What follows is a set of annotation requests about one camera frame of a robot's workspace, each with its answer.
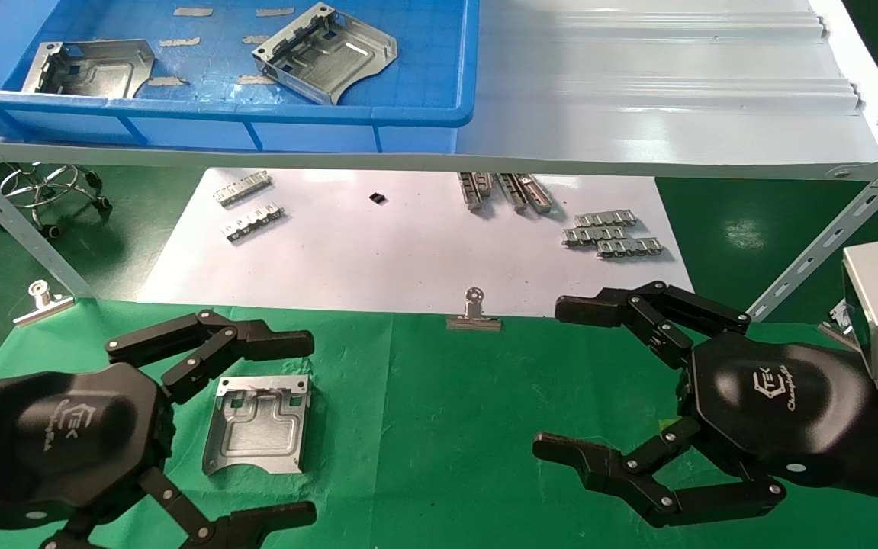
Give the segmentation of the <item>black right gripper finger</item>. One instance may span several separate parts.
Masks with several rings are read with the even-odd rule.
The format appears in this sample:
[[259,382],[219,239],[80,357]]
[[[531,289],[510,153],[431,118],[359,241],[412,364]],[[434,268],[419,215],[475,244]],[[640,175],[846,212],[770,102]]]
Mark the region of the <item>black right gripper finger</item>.
[[674,371],[687,368],[694,349],[683,328],[713,338],[727,332],[744,335],[751,323],[740,310],[664,281],[634,289],[605,287],[594,297],[560,296],[556,320],[576,326],[625,327]]
[[780,483],[742,464],[737,483],[682,490],[659,483],[655,473],[689,451],[702,430],[700,422],[683,417],[628,454],[591,441],[539,433],[532,452],[539,460],[571,467],[584,489],[621,499],[654,528],[761,517],[784,501],[786,491]]

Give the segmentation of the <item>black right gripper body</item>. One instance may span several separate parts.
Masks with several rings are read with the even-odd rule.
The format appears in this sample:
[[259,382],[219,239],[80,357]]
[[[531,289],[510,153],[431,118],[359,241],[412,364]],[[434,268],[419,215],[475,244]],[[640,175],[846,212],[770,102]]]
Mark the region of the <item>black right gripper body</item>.
[[858,431],[870,380],[851,352],[728,332],[693,349],[687,380],[687,411],[701,426],[694,447],[728,475],[841,489],[864,482]]

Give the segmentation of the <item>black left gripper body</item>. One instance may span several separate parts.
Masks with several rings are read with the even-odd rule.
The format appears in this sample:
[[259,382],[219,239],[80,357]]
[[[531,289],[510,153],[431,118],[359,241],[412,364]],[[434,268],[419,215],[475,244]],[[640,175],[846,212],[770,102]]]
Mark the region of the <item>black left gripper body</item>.
[[174,434],[166,394],[128,364],[0,379],[0,529],[117,520]]

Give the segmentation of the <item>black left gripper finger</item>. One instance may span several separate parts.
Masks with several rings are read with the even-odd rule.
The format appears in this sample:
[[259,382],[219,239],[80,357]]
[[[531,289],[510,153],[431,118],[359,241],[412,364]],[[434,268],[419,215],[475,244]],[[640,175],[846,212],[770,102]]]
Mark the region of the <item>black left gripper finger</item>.
[[152,467],[137,484],[176,522],[187,538],[181,548],[261,548],[272,532],[312,525],[317,508],[301,501],[234,512],[209,521],[164,474]]
[[142,368],[163,359],[180,361],[161,376],[171,403],[187,403],[240,359],[274,361],[305,358],[314,352],[310,331],[275,332],[264,320],[231,320],[214,310],[199,310],[111,339],[111,364]]

